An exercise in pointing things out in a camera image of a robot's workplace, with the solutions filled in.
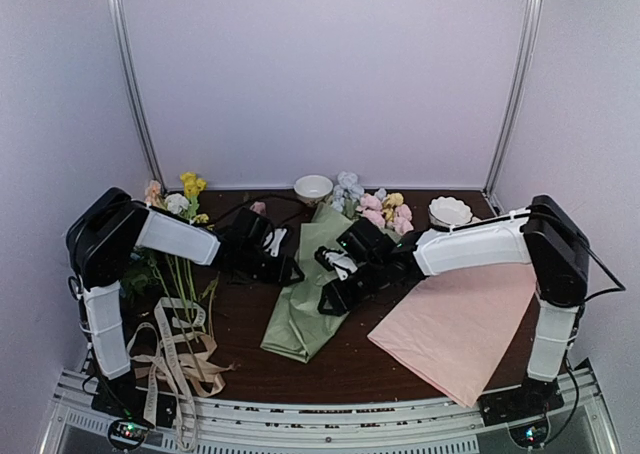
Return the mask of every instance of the black cable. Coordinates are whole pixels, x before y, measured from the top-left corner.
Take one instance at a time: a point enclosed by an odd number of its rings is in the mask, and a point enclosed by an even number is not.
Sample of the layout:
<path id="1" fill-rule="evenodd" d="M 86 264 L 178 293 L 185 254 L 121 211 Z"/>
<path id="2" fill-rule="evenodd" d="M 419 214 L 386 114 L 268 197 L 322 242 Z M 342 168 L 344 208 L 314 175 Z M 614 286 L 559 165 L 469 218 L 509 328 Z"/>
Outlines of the black cable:
<path id="1" fill-rule="evenodd" d="M 82 392 L 84 392 L 85 394 L 89 395 L 89 396 L 93 396 L 96 397 L 98 394 L 96 392 L 89 392 L 87 391 L 87 384 L 89 383 L 89 381 L 91 379 L 93 379 L 94 377 L 96 377 L 95 374 L 91 374 L 89 377 L 87 377 L 84 381 L 82 381 Z"/>
<path id="2" fill-rule="evenodd" d="M 96 362 L 95 358 L 91 359 L 92 364 L 93 364 L 93 372 L 94 375 L 96 377 L 96 379 L 98 379 L 98 381 L 100 382 L 100 384 L 102 385 L 102 387 L 104 388 L 104 390 L 107 392 L 107 394 L 109 395 L 109 397 L 116 403 L 118 404 L 118 406 L 124 411 L 124 413 L 127 416 L 130 416 L 130 420 L 134 419 L 134 416 L 137 416 L 140 414 L 140 409 L 138 409 L 138 411 L 134 410 L 134 409 L 130 409 L 129 406 L 127 406 L 117 395 L 115 392 L 113 392 L 113 390 L 111 389 L 111 387 L 109 386 L 109 383 L 107 382 L 107 380 L 104 378 L 104 375 L 102 374 L 102 371 L 100 370 L 100 366 L 98 365 L 98 363 Z"/>
<path id="3" fill-rule="evenodd" d="M 245 206 L 248 206 L 249 204 L 253 204 L 254 202 L 263 201 L 265 199 L 280 199 L 282 201 L 295 202 L 295 203 L 300 204 L 300 205 L 302 205 L 304 207 L 308 207 L 304 202 L 302 202 L 300 199 L 296 199 L 295 197 L 281 196 L 279 194 L 265 194 L 263 196 L 258 196 L 258 197 L 254 197 L 252 199 L 247 199 L 246 201 L 241 202 L 240 204 L 236 204 L 235 206 L 233 206 L 232 208 L 228 209 L 224 213 L 220 214 L 218 217 L 216 217 L 215 219 L 211 220 L 207 224 L 218 224 L 222 219 L 224 219 L 225 217 L 233 214 L 238 209 L 241 209 L 241 208 L 243 208 Z"/>
<path id="4" fill-rule="evenodd" d="M 571 419 L 573 419 L 573 416 L 578 410 L 578 405 L 580 404 L 580 387 L 578 386 L 578 381 L 576 381 L 576 376 L 573 374 L 573 369 L 571 369 L 571 366 L 569 366 L 569 361 L 567 360 L 566 354 L 564 356 L 564 367 L 567 369 L 567 374 L 569 374 L 569 377 L 571 378 L 571 382 L 573 382 L 573 387 L 576 390 L 576 400 L 573 402 L 573 408 L 569 413 L 569 417 L 567 417 L 567 419 L 564 421 L 564 424 L 562 425 L 562 427 L 560 427 L 560 429 L 558 429 L 558 431 L 553 436 L 551 436 L 551 439 L 546 440 L 542 444 L 543 448 L 551 444 L 553 441 L 555 441 L 560 436 L 560 434 L 564 432 L 564 430 L 567 428 L 567 426 L 571 422 Z"/>
<path id="5" fill-rule="evenodd" d="M 627 290 L 627 288 L 625 287 L 624 284 L 622 284 L 622 282 L 620 282 L 620 280 L 615 276 L 615 274 L 613 274 L 613 272 L 611 272 L 611 270 L 604 264 L 604 262 L 602 262 L 602 260 L 596 255 L 595 252 L 593 252 L 593 250 L 591 249 L 591 247 L 589 246 L 589 243 L 583 239 L 582 237 L 578 236 L 571 228 L 569 228 L 569 226 L 567 226 L 566 224 L 564 224 L 562 221 L 560 221 L 560 219 L 551 216 L 549 214 L 544 214 L 542 212 L 525 212 L 525 213 L 520 213 L 520 214 L 516 214 L 514 216 L 500 216 L 500 217 L 494 217 L 491 219 L 486 219 L 484 221 L 480 221 L 480 222 L 476 222 L 476 223 L 472 223 L 472 224 L 465 224 L 464 226 L 458 226 L 458 227 L 454 227 L 452 229 L 453 232 L 457 232 L 457 231 L 462 231 L 462 230 L 466 230 L 466 229 L 472 229 L 474 227 L 479 227 L 479 226 L 484 226 L 484 225 L 488 225 L 488 224 L 494 224 L 496 222 L 502 222 L 502 221 L 506 221 L 509 219 L 522 219 L 522 218 L 537 218 L 537 219 L 545 219 L 547 221 L 549 221 L 550 223 L 560 227 L 562 230 L 564 230 L 566 233 L 568 233 L 570 236 L 572 236 L 579 244 L 580 246 L 587 251 L 587 253 L 589 254 L 589 256 L 591 257 L 591 259 L 593 259 L 593 261 L 598 265 L 598 267 L 600 267 L 600 269 L 602 269 L 602 271 L 607 275 L 607 277 L 609 277 L 609 279 L 616 285 L 616 287 L 610 287 L 608 289 L 603 289 L 602 291 L 598 291 L 594 294 L 591 294 L 590 296 L 587 296 L 581 303 L 576 304 L 574 306 L 564 306 L 564 307 L 576 307 L 576 306 L 580 306 L 580 305 L 584 305 L 585 303 L 587 303 L 588 301 L 602 296 L 604 294 L 611 294 L 614 292 L 624 292 Z"/>

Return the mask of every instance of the pink flower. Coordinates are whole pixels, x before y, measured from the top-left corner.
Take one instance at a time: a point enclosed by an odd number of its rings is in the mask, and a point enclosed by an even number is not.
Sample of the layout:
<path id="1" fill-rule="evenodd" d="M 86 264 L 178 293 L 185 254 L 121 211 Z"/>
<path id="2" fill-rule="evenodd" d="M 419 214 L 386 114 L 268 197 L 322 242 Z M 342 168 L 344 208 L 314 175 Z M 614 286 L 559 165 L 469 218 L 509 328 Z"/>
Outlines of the pink flower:
<path id="1" fill-rule="evenodd" d="M 393 230 L 404 236 L 407 232 L 413 231 L 413 224 L 404 217 L 396 217 L 393 220 Z"/>
<path id="2" fill-rule="evenodd" d="M 145 189 L 144 195 L 146 196 L 144 200 L 145 203 L 164 209 L 164 203 L 162 202 L 162 186 L 158 181 L 151 181 L 149 183 L 149 187 Z"/>
<path id="3" fill-rule="evenodd" d="M 249 209 L 261 216 L 267 215 L 267 205 L 264 202 L 254 202 Z"/>
<path id="4" fill-rule="evenodd" d="M 360 198 L 360 206 L 357 208 L 357 210 L 362 212 L 365 209 L 382 211 L 382 202 L 380 202 L 380 199 L 372 196 L 371 194 L 365 194 Z"/>
<path id="5" fill-rule="evenodd" d="M 409 206 L 407 206 L 406 204 L 402 204 L 401 206 L 396 207 L 395 214 L 396 214 L 396 218 L 402 217 L 407 221 L 410 221 L 413 219 L 413 214 L 411 213 L 411 209 L 409 209 Z"/>
<path id="6" fill-rule="evenodd" d="M 371 209 L 366 209 L 362 212 L 362 217 L 366 217 L 374 225 L 380 228 L 384 227 L 384 217 L 382 217 L 382 214 L 380 214 L 378 211 L 372 211 Z"/>

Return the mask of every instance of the paper sheet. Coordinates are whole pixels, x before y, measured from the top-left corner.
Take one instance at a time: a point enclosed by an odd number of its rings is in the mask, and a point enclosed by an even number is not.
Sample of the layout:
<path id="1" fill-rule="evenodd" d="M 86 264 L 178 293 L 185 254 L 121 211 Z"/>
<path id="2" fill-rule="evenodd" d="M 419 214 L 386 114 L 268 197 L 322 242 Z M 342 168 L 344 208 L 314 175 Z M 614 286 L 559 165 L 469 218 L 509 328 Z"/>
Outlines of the paper sheet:
<path id="1" fill-rule="evenodd" d="M 450 271 L 418 284 L 369 339 L 457 404 L 471 407 L 536 288 L 530 265 Z"/>

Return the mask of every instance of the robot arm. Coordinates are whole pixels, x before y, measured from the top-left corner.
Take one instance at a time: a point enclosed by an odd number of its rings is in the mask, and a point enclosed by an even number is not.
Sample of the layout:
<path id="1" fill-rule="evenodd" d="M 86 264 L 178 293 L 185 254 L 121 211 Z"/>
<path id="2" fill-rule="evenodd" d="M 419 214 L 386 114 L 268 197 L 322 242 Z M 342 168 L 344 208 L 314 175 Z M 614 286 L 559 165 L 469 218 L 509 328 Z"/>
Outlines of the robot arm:
<path id="1" fill-rule="evenodd" d="M 397 244 L 363 219 L 338 243 L 359 265 L 323 288 L 318 309 L 330 315 L 343 315 L 369 295 L 405 279 L 490 264 L 531 263 L 538 278 L 540 316 L 524 392 L 516 396 L 525 405 L 516 410 L 543 411 L 575 338 L 589 265 L 586 236 L 550 197 L 538 196 L 526 209 L 447 232 L 411 232 Z M 336 258 L 335 251 L 320 248 L 316 259 L 334 268 L 327 263 L 330 254 Z"/>
<path id="2" fill-rule="evenodd" d="M 82 328 L 102 373 L 114 379 L 130 370 L 120 317 L 120 278 L 131 251 L 146 247 L 220 269 L 238 269 L 255 280 L 290 285 L 304 274 L 290 256 L 265 239 L 282 239 L 263 216 L 241 210 L 233 224 L 210 232 L 169 213 L 148 208 L 117 188 L 109 189 L 69 229 L 66 243 L 77 276 Z"/>

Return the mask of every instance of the white bowl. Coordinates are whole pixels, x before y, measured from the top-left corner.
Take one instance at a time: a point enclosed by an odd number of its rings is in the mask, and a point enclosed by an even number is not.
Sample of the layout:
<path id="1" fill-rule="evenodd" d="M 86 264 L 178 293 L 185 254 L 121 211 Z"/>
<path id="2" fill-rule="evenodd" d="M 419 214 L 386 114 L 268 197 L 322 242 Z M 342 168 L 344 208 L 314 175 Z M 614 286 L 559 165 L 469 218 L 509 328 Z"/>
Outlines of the white bowl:
<path id="1" fill-rule="evenodd" d="M 455 197 L 439 197 L 429 204 L 429 220 L 433 226 L 461 226 L 471 222 L 471 208 Z"/>
<path id="2" fill-rule="evenodd" d="M 333 182 L 328 177 L 312 174 L 298 179 L 293 190 L 296 191 L 298 199 L 302 202 L 314 205 L 331 194 Z"/>

